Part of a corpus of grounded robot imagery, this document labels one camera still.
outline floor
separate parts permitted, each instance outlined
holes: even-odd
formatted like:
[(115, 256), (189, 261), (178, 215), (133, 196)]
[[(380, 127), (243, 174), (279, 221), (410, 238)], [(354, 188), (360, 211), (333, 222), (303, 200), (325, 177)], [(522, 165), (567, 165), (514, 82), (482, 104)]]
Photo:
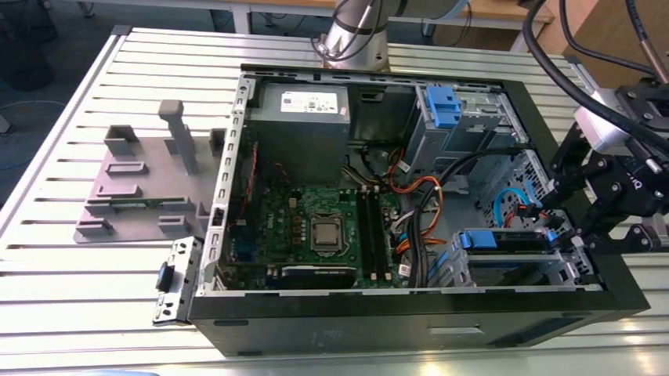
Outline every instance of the floor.
[[(59, 38), (42, 48), (55, 70), (55, 80), (35, 92), (15, 91), (0, 81), (0, 115), (12, 124), (10, 136), (0, 137), (0, 207), (58, 120), (63, 110), (58, 103), (68, 102), (114, 25), (234, 32), (233, 15), (226, 11), (109, 4), (95, 4), (94, 11), (95, 16), (86, 19), (74, 2), (52, 1), (50, 14)], [(270, 23), (262, 16), (253, 15), (254, 34), (310, 37), (326, 33), (330, 28), (327, 17), (275, 15), (273, 25), (267, 26)], [(390, 23), (388, 38), (396, 43), (426, 42), (416, 23)], [(4, 108), (10, 103), (32, 100), (58, 103), (24, 103)]]

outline cpu socket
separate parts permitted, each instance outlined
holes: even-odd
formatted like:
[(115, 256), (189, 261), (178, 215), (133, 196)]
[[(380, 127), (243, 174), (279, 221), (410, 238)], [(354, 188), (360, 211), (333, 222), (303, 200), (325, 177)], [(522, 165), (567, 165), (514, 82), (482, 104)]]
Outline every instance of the cpu socket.
[(342, 217), (337, 214), (311, 217), (311, 250), (332, 257), (344, 249)]

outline blue latch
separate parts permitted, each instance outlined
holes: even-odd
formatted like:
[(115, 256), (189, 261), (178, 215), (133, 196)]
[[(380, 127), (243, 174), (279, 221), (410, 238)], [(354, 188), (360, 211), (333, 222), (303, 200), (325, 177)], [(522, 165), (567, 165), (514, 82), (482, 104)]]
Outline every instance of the blue latch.
[(553, 230), (548, 230), (548, 241), (553, 243), (553, 240), (557, 239), (557, 233)]
[(460, 233), (460, 242), (464, 249), (498, 247), (498, 242), (494, 240), (493, 231), (490, 230), (469, 230)]
[(437, 128), (454, 128), (462, 118), (462, 109), (453, 88), (428, 86), (428, 104), (436, 116)]

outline side panel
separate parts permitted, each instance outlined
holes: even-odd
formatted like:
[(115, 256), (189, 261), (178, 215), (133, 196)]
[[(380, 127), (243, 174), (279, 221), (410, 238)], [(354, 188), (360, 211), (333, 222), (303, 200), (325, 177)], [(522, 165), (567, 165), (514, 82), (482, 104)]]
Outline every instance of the side panel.
[(603, 312), (197, 320), (226, 356), (283, 353), (374, 353), (528, 346), (583, 327)]

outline desk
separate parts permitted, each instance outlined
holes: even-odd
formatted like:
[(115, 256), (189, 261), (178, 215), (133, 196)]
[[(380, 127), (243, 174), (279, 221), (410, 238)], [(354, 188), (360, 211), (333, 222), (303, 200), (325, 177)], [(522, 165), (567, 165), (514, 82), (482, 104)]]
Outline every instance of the desk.
[[(564, 138), (576, 104), (528, 54), (390, 45), (389, 55), (396, 72), (524, 81)], [(584, 72), (555, 61), (592, 89)], [(305, 38), (135, 29), (107, 41), (0, 211), (0, 373), (104, 367), (162, 376), (669, 374), (669, 256), (661, 254), (627, 257), (649, 311), (530, 349), (226, 360), (191, 327), (153, 327), (157, 271), (171, 243), (72, 241), (107, 152), (103, 138), (119, 124), (138, 136), (166, 136), (157, 116), (166, 98), (185, 101), (193, 132), (225, 127), (241, 63), (319, 65)]]
[[(229, 10), (234, 16), (234, 28), (239, 34), (251, 34), (251, 13), (287, 13), (303, 16), (327, 16), (333, 14), (336, 0), (96, 0), (96, 2), (126, 4), (126, 5), (154, 5), (178, 8), (219, 9)], [(78, 2), (84, 14), (87, 7), (83, 2)], [(472, 4), (472, 27), (521, 30), (522, 20), (528, 11), (517, 6), (517, 0), (470, 0)], [(456, 25), (464, 26), (468, 17), (466, 9), (457, 17), (450, 14), (440, 20), (422, 20), (421, 18), (396, 18), (390, 21), (402, 21), (429, 25)], [(556, 17), (552, 12), (542, 8), (534, 19), (532, 31), (538, 36), (544, 26), (553, 22)], [(521, 33), (513, 43), (512, 51), (526, 52), (528, 47), (522, 40)]]

